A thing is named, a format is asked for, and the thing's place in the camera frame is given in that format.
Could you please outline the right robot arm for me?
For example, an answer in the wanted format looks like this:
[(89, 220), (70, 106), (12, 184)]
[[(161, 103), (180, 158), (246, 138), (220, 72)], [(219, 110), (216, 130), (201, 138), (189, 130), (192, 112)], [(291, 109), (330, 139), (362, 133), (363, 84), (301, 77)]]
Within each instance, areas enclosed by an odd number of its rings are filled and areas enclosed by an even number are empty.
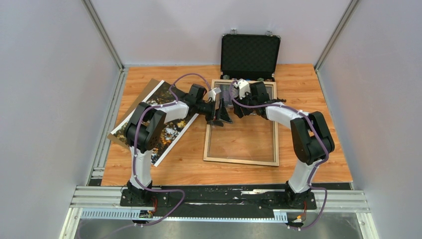
[(229, 90), (234, 114), (239, 118), (255, 113), (290, 129), (298, 161), (286, 183), (284, 201), (291, 208), (298, 207), (311, 191), (318, 167), (335, 149), (324, 115), (321, 112), (303, 112), (287, 106), (281, 99), (271, 99), (263, 82), (234, 80)]

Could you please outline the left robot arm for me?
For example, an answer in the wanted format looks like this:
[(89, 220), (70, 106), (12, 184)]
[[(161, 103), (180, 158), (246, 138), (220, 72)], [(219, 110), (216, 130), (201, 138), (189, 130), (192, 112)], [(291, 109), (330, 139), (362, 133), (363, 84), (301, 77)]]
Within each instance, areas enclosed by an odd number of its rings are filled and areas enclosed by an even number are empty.
[(174, 97), (170, 103), (139, 103), (124, 130), (132, 154), (131, 178), (127, 188), (141, 206), (152, 201), (151, 155), (160, 142), (166, 123), (195, 114), (204, 115), (207, 124), (216, 126), (223, 126), (230, 121), (224, 101), (217, 98), (221, 93), (220, 88), (208, 90), (193, 84), (189, 92), (185, 93), (171, 85), (169, 92)]

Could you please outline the brown cardboard backing board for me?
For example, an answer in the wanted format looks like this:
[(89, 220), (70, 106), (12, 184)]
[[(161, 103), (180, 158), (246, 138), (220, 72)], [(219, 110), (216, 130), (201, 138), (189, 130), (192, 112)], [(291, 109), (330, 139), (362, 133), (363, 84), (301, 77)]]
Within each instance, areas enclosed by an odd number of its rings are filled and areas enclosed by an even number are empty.
[(164, 81), (151, 79), (144, 87), (140, 88), (141, 92), (136, 98), (133, 96), (127, 99), (123, 96), (121, 102), (123, 109), (125, 109), (124, 114), (117, 117), (116, 124), (109, 132), (107, 139), (109, 139), (112, 143), (129, 150), (127, 139), (125, 137), (125, 128), (127, 123), (130, 121), (130, 118), (132, 117), (138, 104), (140, 102), (147, 102), (163, 83)]

